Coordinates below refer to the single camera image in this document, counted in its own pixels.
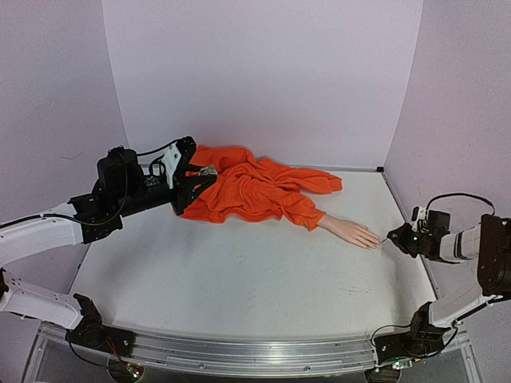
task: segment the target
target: black cable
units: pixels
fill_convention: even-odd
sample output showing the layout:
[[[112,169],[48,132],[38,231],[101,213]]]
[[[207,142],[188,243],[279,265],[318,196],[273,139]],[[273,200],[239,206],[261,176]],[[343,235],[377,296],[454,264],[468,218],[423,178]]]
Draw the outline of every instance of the black cable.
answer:
[[[69,339],[69,331],[68,331],[68,336],[67,336],[67,342],[69,343],[69,348],[71,349],[71,352],[74,353],[74,355],[81,361],[84,361],[85,363],[89,363],[90,365],[95,365],[96,367],[101,367],[102,369],[108,369],[108,367],[106,365],[100,365],[99,363],[96,363],[95,361],[90,361],[90,360],[85,359],[84,357],[81,357],[80,355],[78,355],[76,350],[73,348],[73,344],[71,343],[71,340]]]
[[[489,199],[486,199],[486,198],[481,197],[479,195],[468,194],[468,193],[448,193],[448,194],[437,195],[436,197],[432,198],[430,202],[428,202],[428,204],[426,206],[426,210],[429,210],[430,209],[430,205],[434,201],[436,201],[437,199],[448,198],[448,197],[459,197],[459,196],[461,196],[461,197],[469,197],[469,198],[473,198],[473,199],[478,199],[478,200],[486,203],[488,206],[490,206],[493,209],[492,215],[495,215],[495,207],[494,207],[493,203]]]
[[[46,214],[40,214],[40,215],[29,215],[27,217],[23,217],[23,218],[20,218],[20,219],[16,219],[14,221],[3,223],[3,224],[0,225],[0,230],[5,228],[5,227],[16,225],[18,223],[22,223],[22,222],[25,222],[25,221],[30,221],[32,219],[62,218],[62,219],[67,219],[69,221],[73,221],[73,222],[79,223],[81,225],[94,226],[94,227],[102,226],[102,225],[105,225],[107,223],[112,222],[113,220],[115,220],[122,213],[122,209],[125,207],[126,201],[128,200],[128,169],[126,167],[126,160],[125,160],[125,158],[120,153],[117,153],[117,155],[120,158],[122,158],[122,160],[125,163],[125,195],[124,195],[124,198],[122,200],[122,203],[121,203],[121,206],[119,207],[119,209],[116,211],[116,213],[114,215],[112,215],[106,221],[99,222],[99,223],[90,223],[90,222],[80,221],[79,219],[71,217],[70,215],[63,215],[63,214],[59,214],[59,213],[46,213]]]
[[[163,158],[163,156],[159,156],[159,157],[155,158],[155,159],[151,162],[151,164],[149,164],[149,174],[150,174],[151,176],[154,176],[153,166],[154,166],[154,165],[156,165],[156,164],[158,164],[158,166],[159,166],[160,176],[164,176],[164,174],[167,172],[167,168],[165,167],[165,164],[164,164],[164,163],[162,163],[162,162],[160,161],[162,158]]]
[[[170,141],[168,144],[162,146],[161,148],[158,148],[158,149],[154,149],[154,150],[151,150],[149,152],[143,152],[143,153],[138,153],[137,154],[137,157],[142,157],[142,156],[148,156],[149,154],[154,154],[156,152],[159,152],[160,150],[163,150],[165,148],[168,148],[170,145],[176,143],[177,140],[173,140],[173,141]]]
[[[373,334],[370,336],[370,340],[369,342],[371,343],[371,345],[373,347],[376,347],[375,343],[374,343],[374,336],[376,335],[377,332],[379,332],[380,330],[383,330],[383,329],[386,329],[387,327],[395,327],[395,328],[398,328],[398,329],[407,329],[408,327],[411,327],[412,325],[406,325],[406,326],[400,326],[400,325],[386,325],[386,326],[382,326],[380,327],[379,329],[376,329]]]

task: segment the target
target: white table surface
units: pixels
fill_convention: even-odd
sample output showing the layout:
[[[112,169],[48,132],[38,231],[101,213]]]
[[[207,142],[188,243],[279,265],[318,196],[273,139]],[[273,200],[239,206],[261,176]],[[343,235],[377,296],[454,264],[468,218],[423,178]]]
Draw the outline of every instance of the white table surface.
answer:
[[[332,172],[344,190],[312,195],[318,208],[384,238],[403,223],[382,175]],[[105,324],[201,338],[346,338],[407,324],[434,300],[420,259],[390,241],[358,249],[285,218],[218,225],[162,206],[123,219],[90,247],[73,292]]]

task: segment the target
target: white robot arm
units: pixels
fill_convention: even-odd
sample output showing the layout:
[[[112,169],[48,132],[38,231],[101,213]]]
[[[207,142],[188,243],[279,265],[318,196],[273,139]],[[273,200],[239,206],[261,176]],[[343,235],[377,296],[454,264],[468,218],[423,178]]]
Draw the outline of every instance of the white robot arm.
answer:
[[[160,150],[165,150],[164,155],[156,158],[145,174],[137,158]],[[121,217],[165,203],[170,203],[177,215],[183,214],[216,182],[213,166],[200,168],[189,163],[195,150],[191,137],[138,155],[131,149],[112,149],[97,163],[98,181],[92,193],[37,215],[0,223],[0,311],[55,323],[69,330],[73,343],[109,352],[105,346],[108,338],[120,355],[128,354],[133,333],[103,326],[89,298],[59,294],[22,281],[4,267],[56,247],[103,239],[122,228]]]
[[[445,196],[455,195],[483,200],[493,207],[487,199],[475,195]],[[412,257],[420,254],[447,264],[477,262],[477,275],[456,291],[421,306],[410,322],[409,331],[374,338],[380,363],[434,356],[447,346],[443,341],[444,333],[456,328],[461,320],[490,304],[511,299],[509,219],[495,216],[493,209],[493,214],[483,215],[476,227],[450,234],[450,215],[431,211],[429,205],[416,207],[412,224],[405,223],[390,231],[387,238]]]

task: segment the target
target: orange cloth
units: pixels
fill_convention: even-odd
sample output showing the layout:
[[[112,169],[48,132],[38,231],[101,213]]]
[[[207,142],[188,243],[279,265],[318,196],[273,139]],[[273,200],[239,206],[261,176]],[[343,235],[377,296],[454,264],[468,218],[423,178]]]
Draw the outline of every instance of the orange cloth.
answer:
[[[218,180],[188,206],[183,218],[223,223],[236,214],[249,222],[271,217],[287,219],[314,230],[325,216],[300,189],[329,194],[342,190],[340,178],[311,169],[289,168],[272,160],[256,161],[245,148],[200,146],[192,164],[214,164]]]

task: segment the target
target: mannequin hand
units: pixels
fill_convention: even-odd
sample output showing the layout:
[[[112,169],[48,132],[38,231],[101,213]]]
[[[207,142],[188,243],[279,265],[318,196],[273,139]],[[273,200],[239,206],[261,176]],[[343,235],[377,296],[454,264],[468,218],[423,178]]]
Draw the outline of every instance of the mannequin hand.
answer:
[[[318,226],[362,249],[375,249],[381,242],[380,237],[370,232],[367,227],[345,219],[337,219],[330,215],[322,217],[318,222]]]

